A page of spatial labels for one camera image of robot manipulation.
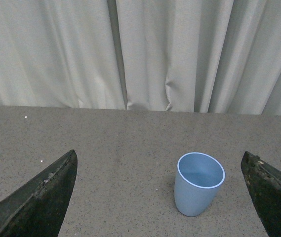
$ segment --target plastic cup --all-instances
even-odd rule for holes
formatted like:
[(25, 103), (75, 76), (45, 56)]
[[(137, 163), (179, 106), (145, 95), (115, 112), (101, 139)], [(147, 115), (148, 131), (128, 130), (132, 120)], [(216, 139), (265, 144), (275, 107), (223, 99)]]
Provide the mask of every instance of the plastic cup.
[(183, 155), (178, 161), (175, 176), (176, 207), (186, 216), (201, 214), (224, 180), (224, 168), (213, 157), (198, 152)]

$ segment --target white curtain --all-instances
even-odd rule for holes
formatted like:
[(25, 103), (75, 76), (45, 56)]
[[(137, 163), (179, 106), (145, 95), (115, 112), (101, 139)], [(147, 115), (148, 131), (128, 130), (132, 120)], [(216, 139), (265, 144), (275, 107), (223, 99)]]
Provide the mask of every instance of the white curtain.
[(281, 1), (0, 1), (0, 105), (281, 115)]

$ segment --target table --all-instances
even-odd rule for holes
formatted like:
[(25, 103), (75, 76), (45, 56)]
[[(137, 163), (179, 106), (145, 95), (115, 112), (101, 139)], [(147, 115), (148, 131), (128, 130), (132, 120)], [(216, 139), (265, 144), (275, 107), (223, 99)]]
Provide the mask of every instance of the table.
[[(240, 168), (281, 170), (281, 116), (0, 106), (0, 200), (70, 149), (78, 175), (61, 237), (267, 237)], [(177, 211), (177, 160), (209, 154), (226, 180), (198, 217)]]

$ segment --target gray countertop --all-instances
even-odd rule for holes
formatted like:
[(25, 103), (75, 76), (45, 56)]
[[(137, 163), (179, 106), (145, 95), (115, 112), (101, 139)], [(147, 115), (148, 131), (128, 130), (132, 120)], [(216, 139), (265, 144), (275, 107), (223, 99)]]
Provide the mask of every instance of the gray countertop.
[[(267, 236), (240, 162), (250, 151), (281, 170), (281, 117), (0, 106), (0, 200), (71, 149), (78, 175), (61, 237)], [(173, 186), (193, 151), (221, 162), (226, 181), (186, 217)]]

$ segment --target cup rim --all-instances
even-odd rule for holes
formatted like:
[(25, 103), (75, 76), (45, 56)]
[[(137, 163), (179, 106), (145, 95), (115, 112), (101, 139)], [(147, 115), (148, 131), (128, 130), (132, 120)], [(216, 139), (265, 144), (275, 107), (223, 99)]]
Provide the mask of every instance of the cup rim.
[[(183, 157), (185, 157), (185, 156), (187, 156), (187, 155), (190, 155), (190, 154), (201, 154), (201, 155), (204, 155), (204, 156), (207, 156), (207, 157), (213, 159), (213, 160), (219, 165), (219, 167), (221, 168), (221, 170), (222, 170), (222, 172), (223, 172), (223, 178), (222, 178), (222, 180), (221, 180), (218, 184), (216, 184), (216, 185), (214, 185), (214, 186), (209, 186), (209, 187), (199, 186), (199, 185), (196, 185), (196, 184), (190, 182), (189, 180), (187, 180), (187, 179), (182, 175), (182, 173), (181, 173), (181, 171), (180, 171), (180, 168), (179, 168), (179, 164), (180, 164), (180, 161), (181, 161), (181, 159), (182, 159)], [(224, 182), (225, 176), (226, 176), (225, 170), (224, 170), (223, 166), (218, 162), (218, 160), (216, 160), (214, 157), (211, 157), (211, 156), (208, 155), (208, 154), (201, 153), (201, 152), (190, 152), (190, 153), (184, 154), (184, 155), (181, 156), (181, 158), (179, 159), (178, 164), (177, 164), (177, 167), (178, 167), (178, 172), (179, 172), (179, 174), (181, 175), (181, 177), (182, 177), (186, 182), (188, 182), (189, 184), (191, 184), (191, 185), (193, 185), (193, 186), (195, 186), (195, 187), (202, 188), (202, 189), (213, 189), (213, 188), (216, 188), (216, 187), (220, 186), (220, 185)]]

